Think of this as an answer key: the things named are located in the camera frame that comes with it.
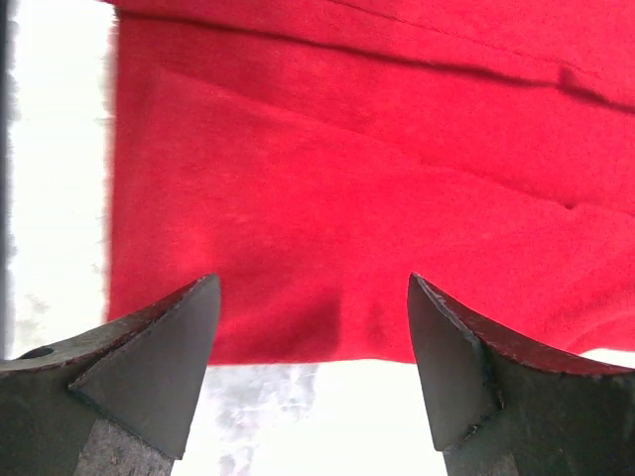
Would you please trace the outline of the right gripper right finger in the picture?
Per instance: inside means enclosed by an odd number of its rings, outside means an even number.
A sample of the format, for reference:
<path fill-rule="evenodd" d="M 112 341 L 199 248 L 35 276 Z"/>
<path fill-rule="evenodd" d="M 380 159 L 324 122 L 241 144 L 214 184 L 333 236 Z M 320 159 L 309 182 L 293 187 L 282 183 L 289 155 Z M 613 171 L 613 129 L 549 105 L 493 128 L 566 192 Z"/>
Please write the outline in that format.
<path fill-rule="evenodd" d="M 634 372 L 564 352 L 413 275 L 408 316 L 432 441 L 450 475 L 634 471 Z"/>

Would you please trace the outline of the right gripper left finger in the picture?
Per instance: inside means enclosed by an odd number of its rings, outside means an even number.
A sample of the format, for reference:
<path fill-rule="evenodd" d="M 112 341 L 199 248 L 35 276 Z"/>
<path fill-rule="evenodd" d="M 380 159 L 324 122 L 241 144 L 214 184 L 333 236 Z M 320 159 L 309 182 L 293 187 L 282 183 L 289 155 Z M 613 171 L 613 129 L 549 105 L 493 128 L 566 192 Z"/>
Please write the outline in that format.
<path fill-rule="evenodd" d="M 182 459 L 220 288 L 204 276 L 152 305 L 1 364 L 5 475 L 168 475 Z"/>

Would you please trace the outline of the red t-shirt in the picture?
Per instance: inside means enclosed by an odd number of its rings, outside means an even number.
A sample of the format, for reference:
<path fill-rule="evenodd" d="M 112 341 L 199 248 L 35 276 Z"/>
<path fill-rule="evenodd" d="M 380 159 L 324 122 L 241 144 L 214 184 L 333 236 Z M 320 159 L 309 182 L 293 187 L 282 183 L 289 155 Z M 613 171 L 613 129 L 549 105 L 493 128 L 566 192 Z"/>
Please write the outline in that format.
<path fill-rule="evenodd" d="M 217 364 L 413 358 L 408 280 L 634 346 L 630 1 L 118 1 L 108 311 L 215 273 Z"/>

